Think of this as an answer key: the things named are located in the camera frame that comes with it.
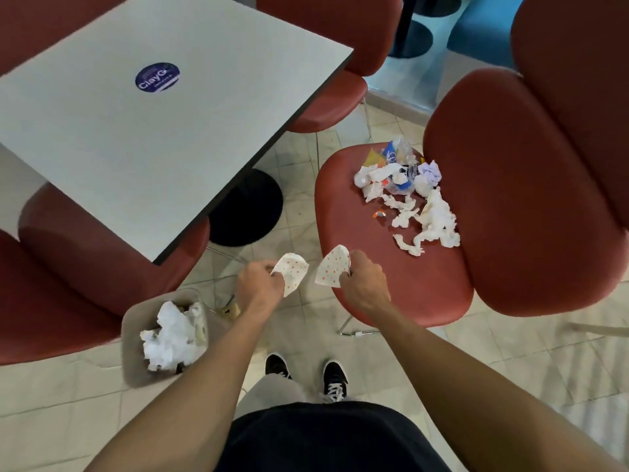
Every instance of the person's right hand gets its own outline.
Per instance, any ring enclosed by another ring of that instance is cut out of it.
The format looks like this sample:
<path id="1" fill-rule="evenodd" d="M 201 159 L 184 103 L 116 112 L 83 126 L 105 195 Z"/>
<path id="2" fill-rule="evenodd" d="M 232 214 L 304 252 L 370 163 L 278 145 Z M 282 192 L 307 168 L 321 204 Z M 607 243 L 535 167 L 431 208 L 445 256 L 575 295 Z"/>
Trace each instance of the person's right hand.
<path id="1" fill-rule="evenodd" d="M 374 309 L 389 306 L 391 295 L 382 267 L 369 260 L 360 250 L 351 252 L 350 259 L 351 274 L 343 272 L 339 278 L 345 299 L 367 315 Z"/>

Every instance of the black shirt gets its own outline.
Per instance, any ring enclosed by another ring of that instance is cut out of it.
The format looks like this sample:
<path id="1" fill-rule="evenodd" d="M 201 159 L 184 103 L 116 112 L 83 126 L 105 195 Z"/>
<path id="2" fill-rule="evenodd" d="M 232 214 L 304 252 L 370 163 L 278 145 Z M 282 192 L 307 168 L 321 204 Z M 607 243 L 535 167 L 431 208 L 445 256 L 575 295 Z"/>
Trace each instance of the black shirt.
<path id="1" fill-rule="evenodd" d="M 402 414 L 367 402 L 294 403 L 232 423 L 216 471 L 450 472 Z"/>

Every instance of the shoe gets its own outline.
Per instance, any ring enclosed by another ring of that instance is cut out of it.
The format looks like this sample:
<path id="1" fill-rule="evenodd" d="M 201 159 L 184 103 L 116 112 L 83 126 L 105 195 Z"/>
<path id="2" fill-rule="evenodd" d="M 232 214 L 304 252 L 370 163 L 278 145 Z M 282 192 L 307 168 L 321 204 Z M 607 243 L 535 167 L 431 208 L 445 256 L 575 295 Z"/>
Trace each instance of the shoe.
<path id="1" fill-rule="evenodd" d="M 347 397 L 347 377 L 338 361 L 330 359 L 323 367 L 323 395 L 332 402 Z"/>
<path id="2" fill-rule="evenodd" d="M 279 353 L 271 353 L 267 356 L 267 362 L 264 367 L 264 374 L 279 374 L 287 380 L 292 380 L 291 373 L 288 371 L 286 361 Z"/>

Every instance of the gray pants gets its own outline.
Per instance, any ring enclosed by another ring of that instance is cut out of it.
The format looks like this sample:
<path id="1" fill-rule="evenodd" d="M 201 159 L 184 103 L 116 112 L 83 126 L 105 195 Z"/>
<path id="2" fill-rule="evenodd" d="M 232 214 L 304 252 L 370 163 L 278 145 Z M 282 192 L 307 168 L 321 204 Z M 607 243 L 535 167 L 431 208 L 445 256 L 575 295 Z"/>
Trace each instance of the gray pants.
<path id="1" fill-rule="evenodd" d="M 328 401 L 323 397 L 310 394 L 294 380 L 288 380 L 279 374 L 267 374 L 240 400 L 236 407 L 234 420 L 250 412 L 294 402 L 323 404 Z"/>

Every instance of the tile floor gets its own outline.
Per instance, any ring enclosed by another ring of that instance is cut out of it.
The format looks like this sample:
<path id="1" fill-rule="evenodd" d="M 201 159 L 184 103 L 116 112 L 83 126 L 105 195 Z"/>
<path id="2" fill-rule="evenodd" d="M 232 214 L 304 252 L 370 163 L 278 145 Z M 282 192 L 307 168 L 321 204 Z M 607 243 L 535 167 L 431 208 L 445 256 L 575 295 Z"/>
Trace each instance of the tile floor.
<path id="1" fill-rule="evenodd" d="M 402 133 L 421 148 L 421 126 L 367 109 L 374 140 L 386 141 Z M 320 133 L 318 141 L 320 162 L 341 146 L 335 129 Z M 266 351 L 282 352 L 295 380 L 312 391 L 321 388 L 321 363 L 334 356 L 347 370 L 353 396 L 406 414 L 453 471 L 463 470 L 383 338 L 335 334 L 347 314 L 332 290 L 315 285 L 312 278 L 321 260 L 314 222 L 318 172 L 314 134 L 285 134 L 258 166 L 284 191 L 281 219 L 253 245 L 217 248 L 248 261 L 296 252 L 312 266 L 298 293 L 282 301 L 267 324 L 243 390 L 262 376 Z M 238 262 L 206 252 L 184 287 L 196 288 L 209 305 L 223 306 L 234 292 L 240 268 Z M 629 455 L 629 339 L 566 331 L 566 320 L 627 326 L 629 283 L 621 283 L 609 298 L 584 311 L 545 318 L 505 317 L 475 298 L 465 317 L 433 332 L 553 406 L 624 460 Z M 350 327 L 360 324 L 353 320 Z M 122 382 L 116 342 L 37 363 L 0 367 L 0 472 L 82 471 L 107 440 L 167 385 L 128 389 Z"/>

